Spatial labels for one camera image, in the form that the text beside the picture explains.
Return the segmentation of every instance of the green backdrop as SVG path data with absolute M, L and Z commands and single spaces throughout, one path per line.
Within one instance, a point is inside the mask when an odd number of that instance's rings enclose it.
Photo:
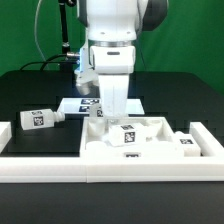
M 44 0 L 40 10 L 38 39 L 46 57 L 61 53 L 57 2 Z M 37 3 L 1 0 L 0 75 L 41 60 L 33 34 Z M 140 37 L 146 69 L 191 72 L 224 94 L 224 1 L 169 0 L 169 5 L 163 24 Z M 84 29 L 76 20 L 76 10 L 67 9 L 70 43 L 73 50 L 78 50 L 84 41 Z M 135 69 L 145 70 L 139 51 Z

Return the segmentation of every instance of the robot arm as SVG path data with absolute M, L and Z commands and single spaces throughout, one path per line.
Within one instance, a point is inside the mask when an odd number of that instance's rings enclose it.
M 80 53 L 81 71 L 76 71 L 77 86 L 86 87 L 91 80 L 98 81 L 104 116 L 123 117 L 129 74 L 133 73 L 135 64 L 133 42 L 142 30 L 154 29 L 161 23 L 166 16 L 167 0 L 80 0 L 77 3 L 78 18 L 87 27 L 87 40 Z M 154 18 L 154 11 L 159 19 Z

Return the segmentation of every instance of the white platform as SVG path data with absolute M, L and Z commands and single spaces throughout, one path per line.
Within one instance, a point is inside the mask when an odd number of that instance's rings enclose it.
M 63 98 L 60 106 L 58 108 L 59 112 L 63 112 L 65 114 L 89 114 L 89 107 L 92 105 L 91 102 L 83 103 L 82 101 L 94 101 L 100 99 L 98 98 Z M 143 110 L 141 101 L 139 99 L 128 99 L 126 105 L 126 113 L 127 114 L 135 114 L 135 115 L 144 115 L 145 112 Z
M 191 123 L 190 132 L 193 136 L 196 133 L 200 147 L 209 145 L 206 153 L 218 153 L 199 157 L 1 157 L 0 182 L 224 181 L 223 147 L 217 142 L 219 147 L 212 147 L 217 140 L 201 123 Z

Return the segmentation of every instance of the black tabletop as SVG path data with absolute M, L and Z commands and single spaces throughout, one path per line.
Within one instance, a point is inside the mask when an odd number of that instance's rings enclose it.
M 82 97 L 72 74 L 11 71 L 0 78 L 0 121 L 13 138 L 1 156 L 79 156 L 83 116 L 55 128 L 23 131 L 19 112 L 56 110 L 63 97 Z M 98 92 L 86 97 L 99 97 Z M 174 131 L 201 121 L 224 145 L 224 97 L 193 74 L 135 73 L 129 98 L 145 116 L 164 116 Z M 222 182 L 0 184 L 1 224 L 223 223 Z

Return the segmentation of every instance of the cable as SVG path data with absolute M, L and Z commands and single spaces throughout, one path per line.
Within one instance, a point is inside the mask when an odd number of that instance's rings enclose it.
M 65 8 L 65 0 L 58 0 L 61 18 L 61 34 L 62 34 L 62 53 L 66 54 L 70 51 L 70 44 L 68 41 L 68 27 L 67 16 Z
M 48 62 L 50 62 L 56 58 L 61 58 L 61 57 L 66 57 L 66 54 L 57 54 L 57 55 L 54 55 L 54 56 L 48 58 L 45 62 L 43 62 L 43 65 L 41 66 L 40 70 L 43 71 L 45 66 L 48 64 Z
M 66 64 L 66 63 L 69 63 L 69 64 L 74 64 L 75 61 L 60 61 L 60 62 L 54 62 L 54 61 L 35 61 L 35 62 L 30 62 L 30 63 L 27 63 L 25 65 L 23 65 L 19 70 L 20 71 L 23 71 L 23 69 L 29 65 L 35 65 L 35 64 L 43 64 L 43 63 L 47 63 L 47 64 L 59 64 L 59 63 L 62 63 L 62 64 Z
M 141 6 L 139 0 L 137 0 L 137 7 L 138 7 L 138 17 L 139 17 L 139 27 L 137 30 L 137 37 L 141 34 L 142 32 L 142 27 L 143 27 L 143 21 L 142 21 L 142 12 L 141 12 Z
M 77 1 L 76 0 L 67 0 L 66 4 L 70 7 L 74 7 L 74 6 L 76 6 Z
M 38 25 L 38 17 L 39 17 L 39 12 L 40 12 L 40 7 L 42 4 L 43 0 L 39 0 L 38 5 L 37 5 L 37 9 L 36 9 L 36 15 L 35 15 L 35 23 L 34 23 L 34 38 L 35 38 L 35 43 L 37 46 L 37 49 L 40 53 L 41 58 L 43 59 L 43 61 L 46 61 L 46 58 L 40 48 L 40 45 L 38 43 L 38 37 L 37 37 L 37 25 Z
M 147 71 L 147 67 L 146 67 L 146 63 L 145 63 L 145 59 L 144 59 L 144 56 L 143 56 L 143 53 L 142 53 L 142 47 L 141 47 L 141 43 L 140 43 L 139 39 L 136 40 L 136 43 L 138 45 L 138 49 L 139 49 L 139 52 L 140 52 L 140 57 L 142 59 L 142 63 L 144 65 L 145 71 Z
M 139 52 L 140 52 L 142 63 L 144 65 L 145 70 L 147 70 L 145 60 L 144 60 L 144 57 L 143 57 L 143 53 L 142 53 L 141 44 L 140 44 L 140 41 L 139 41 L 139 36 L 140 36 L 140 34 L 142 32 L 142 28 L 143 28 L 142 12 L 141 12 L 141 6 L 140 6 L 139 0 L 137 0 L 137 7 L 138 7 L 139 27 L 138 27 L 138 30 L 137 30 L 136 42 L 137 42 L 137 45 L 138 45 L 138 49 L 139 49 Z

